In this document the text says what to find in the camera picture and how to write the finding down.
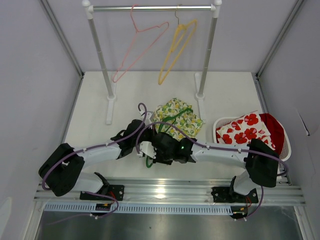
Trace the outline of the green hanger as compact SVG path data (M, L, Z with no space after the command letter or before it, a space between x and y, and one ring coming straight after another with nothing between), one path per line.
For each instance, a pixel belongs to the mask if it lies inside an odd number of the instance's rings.
M180 117L181 115L183 115L184 113L187 113L187 112L191 112L193 113L193 110L189 107L187 107L186 109L180 111L178 114L176 115L173 115L173 116L168 116L168 117L165 117L163 119L163 122L169 122L169 121L173 121L175 122L176 118ZM165 159L161 156L159 156L158 158L150 158L149 156L146 157L145 159L145 165L148 169L150 169L152 167L153 164L156 164L156 163L159 163L159 164L165 164L165 165L171 165L173 163L173 160L168 160L168 159Z

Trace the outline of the lemon print skirt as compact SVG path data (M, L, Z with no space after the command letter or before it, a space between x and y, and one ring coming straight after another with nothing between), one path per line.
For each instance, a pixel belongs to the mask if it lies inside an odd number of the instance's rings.
M191 104L179 98L172 98L166 104L160 105L154 111L154 118L152 122L156 122L155 130L156 132L167 133L174 139L180 141L185 135L190 138L195 138L200 132L204 121L194 113L185 112L181 116L177 117L176 120L164 122L163 119L166 117L171 117L178 114L180 111L191 108Z

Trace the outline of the red poppy print cloth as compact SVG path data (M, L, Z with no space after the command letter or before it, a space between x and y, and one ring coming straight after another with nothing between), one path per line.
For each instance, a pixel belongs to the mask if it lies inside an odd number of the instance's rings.
M257 111L216 126L214 130L217 143L220 144L250 144L252 139L258 139L272 150L276 147L271 139L271 133Z

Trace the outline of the yellow hanger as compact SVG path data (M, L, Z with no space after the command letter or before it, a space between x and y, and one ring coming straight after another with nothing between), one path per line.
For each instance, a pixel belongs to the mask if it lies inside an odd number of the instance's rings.
M163 84L197 30L198 20L196 18L186 24L180 23L177 11L181 6L182 4L179 4L174 12L174 16L177 18L177 27L172 38L171 46L158 75L159 85Z

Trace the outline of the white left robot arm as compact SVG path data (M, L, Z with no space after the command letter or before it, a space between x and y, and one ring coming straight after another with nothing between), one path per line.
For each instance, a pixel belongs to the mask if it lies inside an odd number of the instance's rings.
M60 144L40 167L38 174L42 179L41 187L61 197L70 191L79 191L81 199L110 197L112 190L107 179L100 173L85 173L90 166L120 160L133 152L136 145L150 141L154 134L151 127L139 119L134 119L126 129L106 143L83 148Z

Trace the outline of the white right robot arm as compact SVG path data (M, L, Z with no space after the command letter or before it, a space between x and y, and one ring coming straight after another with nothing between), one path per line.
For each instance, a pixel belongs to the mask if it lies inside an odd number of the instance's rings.
M277 184L279 155L259 139L225 145L201 143L190 137L176 140L160 132L152 137L151 144L157 161L181 164L209 162L244 169L242 174L233 177L228 189L228 196L234 202L241 201L258 186L274 188Z

